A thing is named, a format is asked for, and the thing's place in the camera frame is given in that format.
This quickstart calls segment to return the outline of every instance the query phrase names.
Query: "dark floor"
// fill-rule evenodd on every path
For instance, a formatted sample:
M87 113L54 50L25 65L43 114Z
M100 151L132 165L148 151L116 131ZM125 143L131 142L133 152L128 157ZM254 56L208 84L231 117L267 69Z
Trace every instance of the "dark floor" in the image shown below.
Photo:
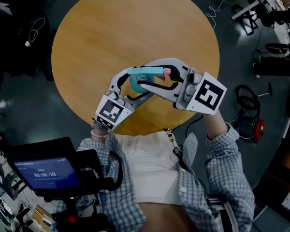
M44 12L49 18L51 28L57 29L65 14L78 0L48 1ZM211 13L209 6L217 8L222 0L192 0L204 13ZM226 0L242 6L247 0ZM267 91L268 82L272 83L273 96L260 98L261 118L265 122L265 134L258 146L243 141L239 149L243 157L243 168L251 186L255 186L272 160L283 135L286 122L285 99L288 93L290 78L262 77L256 79L251 68L253 59L257 57L254 49L258 45L262 49L265 43L277 42L272 28L259 29L252 36L246 36L241 26L231 21L232 9L229 4L222 4L216 18L215 33L220 50L219 81L227 88L227 94L220 110L226 121L237 117L239 107L235 101L234 89L239 84L251 87L256 94ZM61 98L56 84L47 82L40 72L34 77L20 76L12 78L5 74L0 90L0 111L7 118L0 116L0 129L11 145L40 142L69 136L75 147L87 137L90 126L69 109ZM177 141L184 140L185 123L175 131ZM205 179L204 146L205 130L202 121L191 129L199 139L198 153L194 161L194 170Z

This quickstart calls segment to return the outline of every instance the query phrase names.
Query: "pink cap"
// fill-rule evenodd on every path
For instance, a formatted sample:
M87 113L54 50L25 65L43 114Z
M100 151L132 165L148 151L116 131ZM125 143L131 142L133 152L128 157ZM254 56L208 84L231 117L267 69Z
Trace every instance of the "pink cap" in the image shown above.
M163 68L163 75L169 75L169 74L171 74L171 69Z

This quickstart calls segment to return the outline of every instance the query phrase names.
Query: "timer display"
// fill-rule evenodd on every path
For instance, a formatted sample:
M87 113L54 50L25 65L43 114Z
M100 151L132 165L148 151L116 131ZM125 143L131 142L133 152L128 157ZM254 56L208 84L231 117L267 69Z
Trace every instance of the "timer display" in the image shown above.
M81 186L66 158L15 162L15 167L33 189L59 189Z

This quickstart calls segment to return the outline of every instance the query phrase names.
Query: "pearl bracelet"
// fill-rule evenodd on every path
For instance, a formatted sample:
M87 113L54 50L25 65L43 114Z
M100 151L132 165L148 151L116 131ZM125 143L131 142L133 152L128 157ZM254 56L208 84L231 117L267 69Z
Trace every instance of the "pearl bracelet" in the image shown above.
M108 136L108 133L106 135L97 135L93 132L93 130L91 130L90 134L97 138L107 138Z

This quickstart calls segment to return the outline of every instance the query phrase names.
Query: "wooden tabletop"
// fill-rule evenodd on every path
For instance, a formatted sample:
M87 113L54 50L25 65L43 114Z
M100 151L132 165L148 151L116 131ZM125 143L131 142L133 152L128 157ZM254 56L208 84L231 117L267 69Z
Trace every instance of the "wooden tabletop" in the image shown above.
M52 68L64 101L91 123L116 73L157 58L178 58L198 72L207 71L217 78L217 39L206 16L192 1L80 0L59 26ZM169 86L171 80L163 84ZM128 81L121 94L137 96ZM153 96L115 132L146 135L174 128L193 115Z

